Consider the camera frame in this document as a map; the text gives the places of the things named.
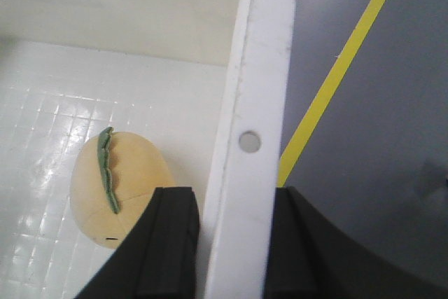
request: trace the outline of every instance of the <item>white frame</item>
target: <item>white frame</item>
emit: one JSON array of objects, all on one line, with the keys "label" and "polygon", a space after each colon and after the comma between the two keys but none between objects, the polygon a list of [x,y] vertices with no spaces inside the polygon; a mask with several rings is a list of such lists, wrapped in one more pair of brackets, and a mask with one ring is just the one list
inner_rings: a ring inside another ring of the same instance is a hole
[{"label": "white frame", "polygon": [[[198,298],[261,298],[295,0],[240,0],[199,237]],[[239,146],[255,132],[260,150]]]}]

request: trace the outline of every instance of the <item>round hole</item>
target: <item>round hole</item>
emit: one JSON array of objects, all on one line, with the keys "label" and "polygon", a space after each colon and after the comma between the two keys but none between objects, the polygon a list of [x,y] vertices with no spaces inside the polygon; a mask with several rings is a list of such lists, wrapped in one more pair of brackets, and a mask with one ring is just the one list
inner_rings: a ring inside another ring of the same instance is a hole
[{"label": "round hole", "polygon": [[254,153],[261,147],[260,137],[255,132],[245,132],[239,138],[239,147],[244,152]]}]

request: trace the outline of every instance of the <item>white tile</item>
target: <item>white tile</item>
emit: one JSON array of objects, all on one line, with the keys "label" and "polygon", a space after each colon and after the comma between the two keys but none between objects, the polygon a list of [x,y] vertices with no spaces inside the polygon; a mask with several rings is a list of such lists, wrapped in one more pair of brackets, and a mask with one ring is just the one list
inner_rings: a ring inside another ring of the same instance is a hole
[{"label": "white tile", "polygon": [[62,100],[60,96],[46,95],[41,105],[41,112],[56,114],[59,110],[59,105]]},{"label": "white tile", "polygon": [[0,83],[0,105],[6,104],[6,100],[9,96],[9,87],[6,85],[6,83]]},{"label": "white tile", "polygon": [[4,280],[8,274],[9,265],[13,258],[12,253],[0,253],[0,279]]},{"label": "white tile", "polygon": [[56,76],[47,76],[44,78],[42,88],[47,96],[62,96],[64,94],[66,81]]},{"label": "white tile", "polygon": [[0,118],[0,139],[4,147],[7,147],[13,138],[15,131],[14,125],[8,125]]},{"label": "white tile", "polygon": [[50,194],[50,185],[45,182],[46,177],[42,177],[40,186],[37,184],[29,191],[29,201],[27,207],[28,214],[34,214],[36,220],[42,221],[42,216],[47,207]]},{"label": "white tile", "polygon": [[36,122],[34,123],[34,129],[38,131],[49,132],[53,128],[54,121],[54,114],[40,112]]},{"label": "white tile", "polygon": [[52,132],[70,133],[73,120],[73,117],[70,116],[56,115]]},{"label": "white tile", "polygon": [[25,160],[27,157],[27,151],[25,152],[25,157],[24,157],[24,161],[22,162],[22,166],[21,167],[17,167],[15,168],[15,183],[14,185],[14,189],[18,190],[21,193],[25,193],[25,190],[30,190],[30,185],[32,183],[33,176],[32,174],[33,169],[30,166],[25,166]]},{"label": "white tile", "polygon": [[62,287],[44,287],[41,292],[41,299],[60,299],[62,298]]},{"label": "white tile", "polygon": [[3,118],[4,111],[7,110],[7,109],[8,108],[5,105],[0,103],[0,120]]},{"label": "white tile", "polygon": [[39,228],[39,235],[42,237],[55,239],[57,237],[57,234],[59,232],[59,228],[60,228],[61,222],[62,222],[62,219],[60,216],[61,213],[56,212],[54,214],[49,214],[48,210],[50,210],[50,209],[47,206],[45,208],[45,214],[41,221],[41,226]]},{"label": "white tile", "polygon": [[12,187],[7,186],[4,183],[0,183],[0,216],[2,211],[6,211],[8,209],[9,198],[11,197]]},{"label": "white tile", "polygon": [[28,258],[13,256],[9,264],[6,278],[14,281],[24,281],[25,271],[28,267]]},{"label": "white tile", "polygon": [[28,259],[32,254],[35,243],[35,236],[21,234],[15,243],[14,255]]},{"label": "white tile", "polygon": [[24,215],[21,233],[37,236],[41,227],[43,212],[32,212]]},{"label": "white tile", "polygon": [[43,130],[43,129],[38,130],[37,128],[35,128],[32,131],[31,136],[29,138],[28,149],[38,149],[40,156],[41,156],[42,150],[45,148],[45,146],[48,142],[50,130],[51,130],[51,127],[49,127],[46,130]]},{"label": "white tile", "polygon": [[57,218],[57,220],[59,221],[59,225],[62,222],[62,216],[64,215],[64,209],[67,200],[67,195],[60,195],[57,193],[50,194],[50,197],[48,198],[47,206],[45,208],[45,214],[47,216],[54,216],[54,218]]},{"label": "white tile", "polygon": [[27,100],[23,105],[24,110],[30,111],[40,111],[42,107],[43,100],[46,98],[45,94],[40,92],[29,92]]},{"label": "white tile", "polygon": [[2,230],[17,230],[24,221],[23,209],[26,207],[27,200],[21,202],[15,198],[9,198],[8,209],[0,211],[0,225]]},{"label": "white tile", "polygon": [[103,267],[105,262],[112,256],[114,251],[115,250],[113,249],[107,249],[98,245],[95,247],[95,250],[92,254],[92,262],[89,271],[91,277]]},{"label": "white tile", "polygon": [[62,154],[65,149],[69,134],[67,132],[60,132],[58,130],[51,130],[46,146],[47,152]]},{"label": "white tile", "polygon": [[95,109],[95,103],[91,99],[79,99],[76,106],[76,116],[79,118],[90,118]]},{"label": "white tile", "polygon": [[74,297],[88,282],[90,278],[88,273],[80,273],[79,271],[69,271],[66,277],[64,288],[72,293],[71,298]]},{"label": "white tile", "polygon": [[76,114],[76,106],[78,99],[73,97],[64,97],[59,103],[58,114],[74,117]]},{"label": "white tile", "polygon": [[89,270],[95,244],[89,242],[86,245],[76,244],[73,250],[69,271],[76,274],[81,270]]},{"label": "white tile", "polygon": [[[45,186],[45,181],[44,182],[40,182],[39,183],[42,186]],[[42,217],[45,213],[45,209],[47,207],[47,202],[48,202],[48,197],[47,195],[42,195],[40,197],[32,197],[30,196],[29,198],[29,202],[28,205],[26,206],[27,211],[29,211],[29,213],[27,214],[33,214],[32,216],[35,217],[36,219],[36,228],[34,227],[34,223],[32,228],[27,228],[24,230],[24,232],[27,232],[26,230],[33,230],[33,235],[38,235],[39,234],[39,228],[41,226],[41,221],[42,221]]]},{"label": "white tile", "polygon": [[6,149],[7,148],[8,148],[7,145],[0,143],[0,158],[4,158],[5,157],[5,153],[6,153]]},{"label": "white tile", "polygon": [[23,157],[23,161],[22,161],[23,167],[30,168],[33,165],[36,165],[39,162],[39,160],[42,158],[42,151],[36,150],[34,148],[34,145],[31,144],[34,141],[35,137],[37,137],[37,136],[35,136],[35,132],[32,132],[31,139],[28,143],[28,148]]},{"label": "white tile", "polygon": [[120,104],[131,104],[134,100],[134,86],[129,83],[120,85],[116,100]]},{"label": "white tile", "polygon": [[18,239],[18,234],[15,228],[5,228],[3,223],[0,223],[1,235],[0,235],[0,270],[6,267],[6,264],[14,255],[15,242]]},{"label": "white tile", "polygon": [[17,126],[31,129],[37,120],[38,114],[39,113],[35,110],[23,109],[19,121],[17,122]]},{"label": "white tile", "polygon": [[52,190],[50,195],[58,195],[64,199],[69,196],[69,176],[57,176],[57,178],[52,181]]},{"label": "white tile", "polygon": [[0,167],[0,172],[1,172],[0,186],[2,186],[3,188],[12,188],[13,186],[15,186],[15,182],[17,179],[17,169],[3,166]]},{"label": "white tile", "polygon": [[43,74],[34,74],[34,76],[32,76],[32,81],[31,81],[31,86],[33,91],[35,92],[41,92],[43,94],[46,93],[46,89],[45,89],[45,85],[47,83],[47,76],[43,75]]},{"label": "white tile", "polygon": [[29,92],[33,86],[33,81],[27,74],[18,73],[14,75],[9,84],[10,88]]},{"label": "white tile", "polygon": [[77,99],[82,99],[83,97],[89,98],[89,94],[85,94],[86,89],[88,90],[88,81],[82,81],[81,79],[77,78],[75,81],[73,81],[70,84],[70,87],[68,88],[68,95],[71,97],[75,97]]},{"label": "white tile", "polygon": [[104,120],[91,120],[89,130],[87,131],[86,139],[97,136],[102,130],[109,126],[109,122]]},{"label": "white tile", "polygon": [[78,155],[84,145],[84,142],[85,142],[85,136],[71,135],[67,139],[67,144],[65,147],[64,154],[65,155]]},{"label": "white tile", "polygon": [[143,133],[146,126],[146,109],[142,106],[133,106],[129,113],[129,127],[131,131],[136,133]]},{"label": "white tile", "polygon": [[88,133],[90,123],[89,119],[75,118],[71,126],[70,135],[85,137]]},{"label": "white tile", "polygon": [[17,107],[7,106],[1,115],[0,124],[15,126],[20,119],[22,109]]},{"label": "white tile", "polygon": [[5,167],[22,167],[25,159],[25,148],[21,146],[8,148],[4,155],[6,156],[5,158],[8,158],[3,163]]},{"label": "white tile", "polygon": [[70,207],[70,197],[68,197],[67,201],[65,202],[64,216],[62,218],[73,219],[73,214],[71,213],[71,207]]},{"label": "white tile", "polygon": [[82,247],[83,249],[87,249],[88,253],[90,255],[93,255],[98,245],[95,244],[89,237],[82,234],[79,235],[78,238],[76,239],[76,247],[78,248],[79,246]]},{"label": "white tile", "polygon": [[80,83],[78,94],[82,99],[94,101],[97,99],[99,89],[99,85],[96,81],[83,81]]},{"label": "white tile", "polygon": [[58,232],[61,241],[75,242],[79,234],[79,229],[72,217],[64,217]]},{"label": "white tile", "polygon": [[50,261],[45,275],[45,285],[60,286],[62,289],[64,287],[68,271],[69,265],[66,260]]},{"label": "white tile", "polygon": [[79,97],[79,79],[77,76],[66,77],[66,86],[64,90],[64,97],[75,98]]},{"label": "white tile", "polygon": [[113,126],[115,132],[132,131],[129,125],[129,121],[126,120],[116,120],[115,122],[111,122],[110,124],[111,126]]},{"label": "white tile", "polygon": [[92,119],[109,121],[112,116],[114,103],[98,101],[92,114]]},{"label": "white tile", "polygon": [[9,142],[11,148],[26,148],[28,147],[28,142],[31,139],[32,131],[31,128],[23,129],[21,127],[16,127],[14,129],[13,138]]},{"label": "white tile", "polygon": [[48,260],[31,259],[24,275],[24,283],[42,288],[48,269]]},{"label": "white tile", "polygon": [[53,254],[54,246],[55,240],[53,238],[37,237],[31,256],[34,260],[47,265]]},{"label": "white tile", "polygon": [[20,299],[36,299],[41,296],[41,287],[23,284],[20,288]]},{"label": "white tile", "polygon": [[1,287],[0,298],[18,299],[20,292],[20,282],[6,280]]},{"label": "white tile", "polygon": [[112,117],[111,122],[117,122],[117,121],[128,121],[129,120],[129,114],[131,113],[132,106],[129,105],[122,105],[122,104],[114,104],[113,111],[112,111]]},{"label": "white tile", "polygon": [[98,89],[98,99],[102,101],[114,102],[117,100],[120,86],[115,81],[101,83]]},{"label": "white tile", "polygon": [[66,155],[61,159],[59,163],[58,174],[71,176],[73,168],[75,167],[76,155],[68,155],[66,151]]},{"label": "white tile", "polygon": [[62,292],[61,299],[73,299],[78,294],[78,290],[76,288],[68,288]]},{"label": "white tile", "polygon": [[10,88],[5,103],[11,108],[22,108],[27,100],[27,96],[28,92],[25,90]]}]

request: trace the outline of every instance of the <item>yellow line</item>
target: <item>yellow line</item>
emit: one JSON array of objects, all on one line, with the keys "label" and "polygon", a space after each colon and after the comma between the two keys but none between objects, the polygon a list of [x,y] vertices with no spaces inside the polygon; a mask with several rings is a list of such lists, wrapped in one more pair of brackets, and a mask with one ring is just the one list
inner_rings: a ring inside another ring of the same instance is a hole
[{"label": "yellow line", "polygon": [[285,184],[385,1],[370,0],[367,8],[364,10],[349,40],[345,43],[344,49],[342,49],[341,54],[333,64],[308,111],[281,155],[278,186]]}]

